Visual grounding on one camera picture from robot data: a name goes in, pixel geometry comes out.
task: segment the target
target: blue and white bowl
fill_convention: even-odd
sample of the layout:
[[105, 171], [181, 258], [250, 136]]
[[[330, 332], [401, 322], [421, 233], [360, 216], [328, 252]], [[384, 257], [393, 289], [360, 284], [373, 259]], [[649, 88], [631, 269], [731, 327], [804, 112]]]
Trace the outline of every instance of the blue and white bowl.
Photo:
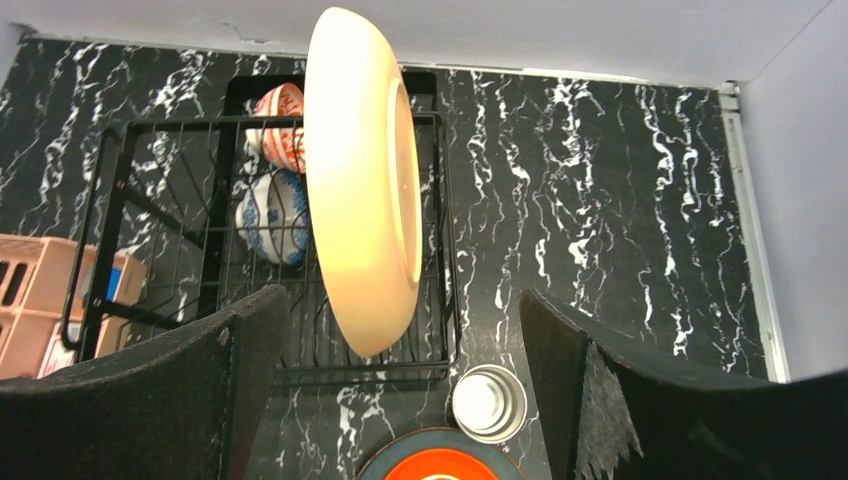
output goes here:
[[297, 174], [276, 170], [255, 179], [236, 208], [247, 247], [273, 263], [298, 266], [309, 243], [306, 192]]

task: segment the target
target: marble countertop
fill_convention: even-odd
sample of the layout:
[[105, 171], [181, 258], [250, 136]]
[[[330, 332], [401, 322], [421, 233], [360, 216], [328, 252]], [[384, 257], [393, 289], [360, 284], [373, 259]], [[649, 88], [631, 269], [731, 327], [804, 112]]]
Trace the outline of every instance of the marble countertop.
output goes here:
[[[75, 235], [106, 126], [216, 115], [232, 77], [304, 68], [264, 55], [26, 40], [0, 92], [0, 231]], [[392, 438], [449, 423], [451, 385], [482, 363], [525, 382], [528, 421], [502, 447], [527, 478], [549, 478], [518, 318], [527, 288], [662, 351], [765, 377], [715, 92], [436, 73], [462, 356], [440, 383], [277, 391], [249, 478], [353, 478]]]

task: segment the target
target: dish rack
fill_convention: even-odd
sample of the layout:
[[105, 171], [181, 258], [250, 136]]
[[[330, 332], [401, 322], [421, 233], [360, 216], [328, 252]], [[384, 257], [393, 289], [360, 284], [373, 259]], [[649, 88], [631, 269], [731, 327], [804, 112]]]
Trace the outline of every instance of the dish rack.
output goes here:
[[[94, 358], [102, 322], [111, 316], [131, 322], [130, 345], [277, 283], [289, 292], [293, 325], [275, 385], [446, 377], [459, 356], [462, 332], [446, 129], [435, 112], [435, 76], [404, 73], [422, 183], [424, 258], [418, 304], [401, 339], [371, 358], [357, 356], [344, 341], [311, 238], [302, 265], [277, 265], [248, 250], [234, 225], [236, 206], [251, 194], [252, 180], [271, 171], [269, 163], [249, 148], [245, 131], [302, 126], [300, 116], [249, 116], [265, 92], [285, 82], [302, 89], [303, 75], [236, 77], [228, 86], [221, 117], [142, 120], [127, 124], [122, 132], [104, 132], [92, 165], [71, 276], [79, 277], [84, 245], [97, 244], [89, 295], [79, 340], [63, 336], [65, 348], [77, 352], [77, 361]], [[368, 228], [367, 222], [362, 228]], [[281, 233], [284, 241], [293, 238], [291, 231]], [[148, 267], [135, 305], [106, 299], [116, 253], [133, 255]], [[72, 282], [68, 298], [77, 288], [78, 282]], [[379, 325], [379, 318], [374, 324]]]

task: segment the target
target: small metal cup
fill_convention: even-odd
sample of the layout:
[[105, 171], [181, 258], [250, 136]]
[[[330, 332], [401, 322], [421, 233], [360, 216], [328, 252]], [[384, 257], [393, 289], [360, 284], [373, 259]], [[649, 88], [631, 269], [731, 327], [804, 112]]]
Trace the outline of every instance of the small metal cup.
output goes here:
[[465, 372], [454, 387], [451, 403], [459, 428], [480, 443], [509, 440], [527, 418], [524, 386], [500, 365], [480, 365]]

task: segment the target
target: cream plate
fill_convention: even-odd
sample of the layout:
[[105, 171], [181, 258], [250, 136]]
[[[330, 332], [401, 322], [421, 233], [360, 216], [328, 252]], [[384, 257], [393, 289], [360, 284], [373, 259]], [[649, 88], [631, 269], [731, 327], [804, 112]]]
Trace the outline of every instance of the cream plate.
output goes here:
[[306, 180], [321, 273], [359, 355], [396, 342], [421, 276], [421, 197], [409, 97], [370, 22], [330, 8], [312, 32], [304, 88]]

